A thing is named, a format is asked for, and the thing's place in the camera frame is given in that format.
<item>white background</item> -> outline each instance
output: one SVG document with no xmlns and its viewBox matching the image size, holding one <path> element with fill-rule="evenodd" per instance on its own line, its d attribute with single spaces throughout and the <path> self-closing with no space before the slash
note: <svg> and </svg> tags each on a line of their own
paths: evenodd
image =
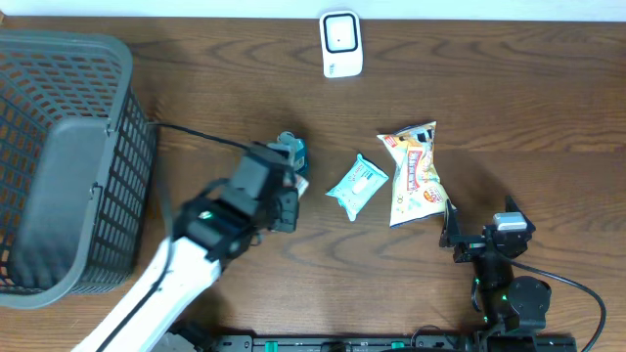
<svg viewBox="0 0 626 352">
<path fill-rule="evenodd" d="M 0 0 L 7 15 L 626 22 L 626 0 Z"/>
</svg>

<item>brown tabletop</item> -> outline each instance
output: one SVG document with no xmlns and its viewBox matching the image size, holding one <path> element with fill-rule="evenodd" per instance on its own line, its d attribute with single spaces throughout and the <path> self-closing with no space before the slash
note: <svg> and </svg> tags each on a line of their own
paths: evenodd
<svg viewBox="0 0 626 352">
<path fill-rule="evenodd" d="M 626 23 L 362 21 L 363 73 L 338 80 L 322 74 L 316 21 L 7 18 L 4 26 L 120 38 L 154 118 L 240 142 L 285 130 L 305 138 L 311 187 L 297 232 L 271 235 L 235 261 L 187 313 L 204 325 L 260 334 L 480 326 L 471 265 L 437 246 L 441 217 L 390 230 L 391 182 L 353 223 L 324 195 L 358 152 L 392 177 L 376 135 L 436 120 L 435 165 L 466 232 L 478 233 L 513 195 L 538 229 L 519 261 L 596 290 L 608 309 L 597 350 L 624 349 Z M 176 131 L 163 131 L 159 152 L 177 204 L 228 176 L 240 155 Z M 152 215 L 142 266 L 162 236 Z M 547 331 L 571 333 L 582 348 L 598 305 L 548 282 Z M 0 309 L 0 349 L 66 351 L 130 285 L 34 311 Z"/>
</svg>

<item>basket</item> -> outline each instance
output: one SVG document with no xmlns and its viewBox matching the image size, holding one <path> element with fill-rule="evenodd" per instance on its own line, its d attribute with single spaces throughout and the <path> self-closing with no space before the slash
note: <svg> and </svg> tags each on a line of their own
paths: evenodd
<svg viewBox="0 0 626 352">
<path fill-rule="evenodd" d="M 132 273 L 157 135 L 112 37 L 0 30 L 0 306 Z"/>
</svg>

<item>perforated basket wall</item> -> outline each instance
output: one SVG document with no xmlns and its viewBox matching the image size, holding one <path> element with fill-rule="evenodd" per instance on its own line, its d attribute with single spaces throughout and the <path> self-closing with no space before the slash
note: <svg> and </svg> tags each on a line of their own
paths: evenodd
<svg viewBox="0 0 626 352">
<path fill-rule="evenodd" d="M 127 47 L 111 37 L 0 31 L 0 305 L 33 308 L 69 292 L 103 292 L 131 274 L 157 146 L 129 87 L 131 70 Z M 47 139 L 69 118 L 103 121 L 104 139 L 75 253 L 51 258 L 64 252 L 47 239 L 40 260 L 31 252 L 17 260 Z"/>
</svg>

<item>chip bag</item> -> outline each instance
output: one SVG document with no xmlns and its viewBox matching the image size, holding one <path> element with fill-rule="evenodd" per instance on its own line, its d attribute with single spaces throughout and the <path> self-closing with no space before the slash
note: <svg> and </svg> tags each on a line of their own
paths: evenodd
<svg viewBox="0 0 626 352">
<path fill-rule="evenodd" d="M 335 197 L 348 214 L 348 219 L 354 221 L 359 211 L 388 179 L 382 170 L 358 154 L 347 175 L 326 196 Z"/>
<path fill-rule="evenodd" d="M 378 135 L 395 160 L 389 227 L 443 214 L 446 194 L 432 163 L 436 122 Z"/>
</svg>

